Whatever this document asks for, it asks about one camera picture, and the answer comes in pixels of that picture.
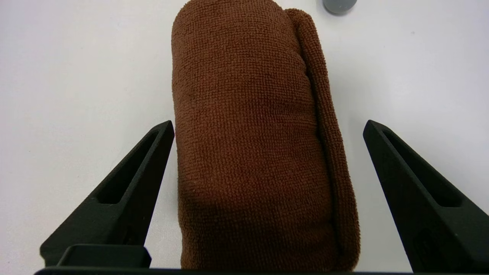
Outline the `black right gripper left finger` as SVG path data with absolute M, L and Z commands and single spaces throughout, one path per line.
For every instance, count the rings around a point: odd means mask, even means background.
M 74 245 L 144 245 L 173 144 L 157 124 L 40 246 L 47 267 Z

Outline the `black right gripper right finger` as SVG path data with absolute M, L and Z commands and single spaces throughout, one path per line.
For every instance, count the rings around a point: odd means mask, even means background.
M 487 273 L 488 215 L 384 124 L 363 139 L 412 271 Z

